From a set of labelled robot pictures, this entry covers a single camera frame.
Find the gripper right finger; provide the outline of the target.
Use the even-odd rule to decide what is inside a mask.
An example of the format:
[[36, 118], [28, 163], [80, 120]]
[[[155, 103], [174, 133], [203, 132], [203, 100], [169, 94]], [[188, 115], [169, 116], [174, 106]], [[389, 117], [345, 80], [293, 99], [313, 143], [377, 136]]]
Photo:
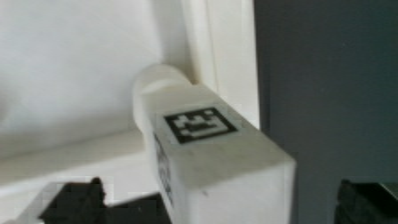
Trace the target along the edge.
[[334, 224], [398, 224], [398, 182], [341, 181]]

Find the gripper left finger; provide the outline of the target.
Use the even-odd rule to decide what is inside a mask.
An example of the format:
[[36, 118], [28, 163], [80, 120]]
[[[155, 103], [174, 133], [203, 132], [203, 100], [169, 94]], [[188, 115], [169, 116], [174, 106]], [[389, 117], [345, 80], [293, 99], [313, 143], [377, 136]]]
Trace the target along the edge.
[[16, 224], [103, 224], [105, 211], [101, 179], [94, 177], [89, 182], [53, 182], [16, 218]]

